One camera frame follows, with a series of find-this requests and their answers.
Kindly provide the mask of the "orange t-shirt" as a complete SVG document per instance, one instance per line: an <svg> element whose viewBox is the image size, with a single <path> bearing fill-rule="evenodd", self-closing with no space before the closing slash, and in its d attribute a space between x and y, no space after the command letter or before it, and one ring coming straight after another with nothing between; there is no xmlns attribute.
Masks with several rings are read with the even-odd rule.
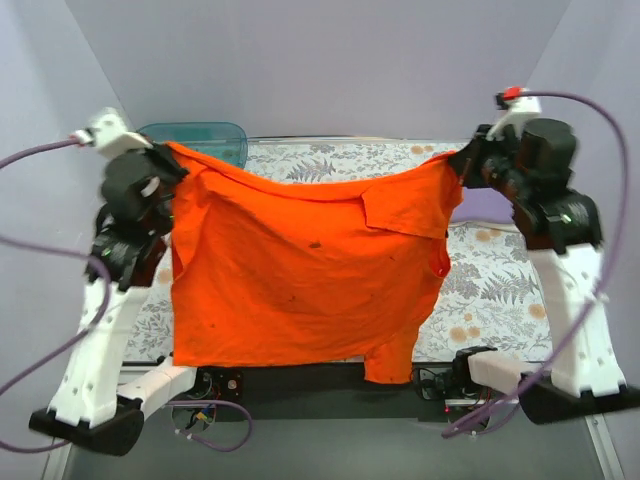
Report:
<svg viewBox="0 0 640 480"><path fill-rule="evenodd" d="M463 197L446 155L379 178L285 184L179 144L170 150L188 172L170 238L177 365L359 357L369 382L410 380Z"/></svg>

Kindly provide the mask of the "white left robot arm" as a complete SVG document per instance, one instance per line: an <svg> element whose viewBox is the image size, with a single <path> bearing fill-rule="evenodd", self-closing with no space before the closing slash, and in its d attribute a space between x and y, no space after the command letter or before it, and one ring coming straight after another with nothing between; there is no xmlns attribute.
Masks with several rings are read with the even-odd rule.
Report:
<svg viewBox="0 0 640 480"><path fill-rule="evenodd" d="M95 221L76 343L49 405L34 412L31 430L110 456L127 454L145 420L178 395L205 398L211 373L166 358L125 385L120 370L129 334L145 303L173 228L171 200L187 170L168 146L152 144L110 160L105 201Z"/></svg>

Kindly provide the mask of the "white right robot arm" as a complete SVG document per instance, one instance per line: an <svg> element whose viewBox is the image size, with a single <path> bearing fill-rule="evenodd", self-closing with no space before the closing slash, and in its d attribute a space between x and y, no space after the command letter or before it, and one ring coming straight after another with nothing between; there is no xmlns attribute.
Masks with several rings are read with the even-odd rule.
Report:
<svg viewBox="0 0 640 480"><path fill-rule="evenodd" d="M636 409L606 316L603 234L595 202L570 188L577 139L561 121L536 118L521 129L482 124L449 165L463 186L491 188L512 205L539 278L553 353L535 368L494 347L468 347L452 362L454 389L512 395L536 425Z"/></svg>

